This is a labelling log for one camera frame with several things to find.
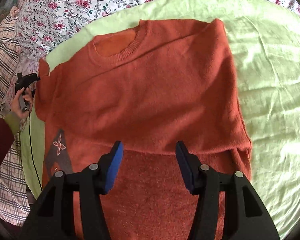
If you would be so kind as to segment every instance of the orange sweater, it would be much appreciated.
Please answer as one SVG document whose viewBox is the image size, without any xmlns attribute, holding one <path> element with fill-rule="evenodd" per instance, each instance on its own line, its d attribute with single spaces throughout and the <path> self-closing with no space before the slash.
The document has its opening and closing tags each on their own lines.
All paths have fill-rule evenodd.
<svg viewBox="0 0 300 240">
<path fill-rule="evenodd" d="M 184 186 L 175 158 L 178 140 L 217 171 L 240 170 L 250 178 L 251 141 L 220 20 L 140 21 L 94 37 L 50 76 L 41 60 L 39 72 L 35 107 L 46 122 L 44 185 L 66 153 L 70 170 L 78 172 L 116 140 L 124 144 L 114 188 L 102 197 L 113 239 L 187 238 L 197 197 Z M 53 145 L 58 156 L 47 167 Z M 80 235 L 79 208 L 76 196 Z M 222 222 L 220 215 L 218 236 Z"/>
</svg>

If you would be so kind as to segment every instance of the sweater cuff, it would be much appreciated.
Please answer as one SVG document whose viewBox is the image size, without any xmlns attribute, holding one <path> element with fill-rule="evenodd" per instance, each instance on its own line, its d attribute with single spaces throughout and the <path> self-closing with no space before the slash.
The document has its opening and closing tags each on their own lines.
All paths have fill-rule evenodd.
<svg viewBox="0 0 300 240">
<path fill-rule="evenodd" d="M 20 118 L 16 115 L 15 112 L 10 112 L 4 118 L 7 125 L 10 127 L 13 136 L 19 131 L 20 129 Z"/>
</svg>

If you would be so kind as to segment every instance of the metal bolt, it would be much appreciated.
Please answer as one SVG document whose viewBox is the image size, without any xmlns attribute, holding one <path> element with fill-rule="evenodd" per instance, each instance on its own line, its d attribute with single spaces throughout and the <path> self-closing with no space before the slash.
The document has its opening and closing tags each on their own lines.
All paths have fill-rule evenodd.
<svg viewBox="0 0 300 240">
<path fill-rule="evenodd" d="M 208 171 L 210 167 L 207 164 L 201 164 L 200 169 L 203 171 Z"/>
<path fill-rule="evenodd" d="M 241 171 L 236 171 L 235 172 L 235 175 L 238 177 L 238 178 L 242 178 L 243 177 L 243 173 Z"/>
<path fill-rule="evenodd" d="M 96 170 L 98 168 L 99 168 L 99 165 L 96 164 L 96 163 L 90 164 L 90 166 L 89 166 L 89 169 L 92 170 L 92 171 L 94 171 L 94 170 Z"/>
<path fill-rule="evenodd" d="M 57 178 L 60 178 L 63 176 L 63 171 L 57 171 L 54 176 L 56 176 Z"/>
</svg>

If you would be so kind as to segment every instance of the black handheld scanner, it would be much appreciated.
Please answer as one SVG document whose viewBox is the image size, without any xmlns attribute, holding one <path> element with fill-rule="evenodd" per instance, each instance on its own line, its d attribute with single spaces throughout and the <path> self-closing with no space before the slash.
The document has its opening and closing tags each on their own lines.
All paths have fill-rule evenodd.
<svg viewBox="0 0 300 240">
<path fill-rule="evenodd" d="M 22 76 L 22 73 L 17 74 L 17 82 L 15 83 L 15 93 L 22 88 L 26 88 L 30 86 L 33 82 L 39 81 L 40 77 L 38 77 L 37 73 L 32 73 L 26 76 Z M 20 108 L 23 112 L 28 111 L 29 102 L 24 100 L 23 97 L 19 97 Z"/>
</svg>

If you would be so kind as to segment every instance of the checkered cloth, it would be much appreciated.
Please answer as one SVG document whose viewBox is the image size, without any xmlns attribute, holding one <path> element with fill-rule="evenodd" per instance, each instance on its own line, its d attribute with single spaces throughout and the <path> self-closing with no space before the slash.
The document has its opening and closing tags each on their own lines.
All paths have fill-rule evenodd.
<svg viewBox="0 0 300 240">
<path fill-rule="evenodd" d="M 0 23 L 0 118 L 2 100 L 7 93 L 10 81 L 17 67 L 20 46 L 15 40 L 17 8 Z M 21 226 L 30 207 L 26 194 L 26 181 L 23 174 L 19 134 L 0 166 L 0 218 L 13 225 Z"/>
</svg>

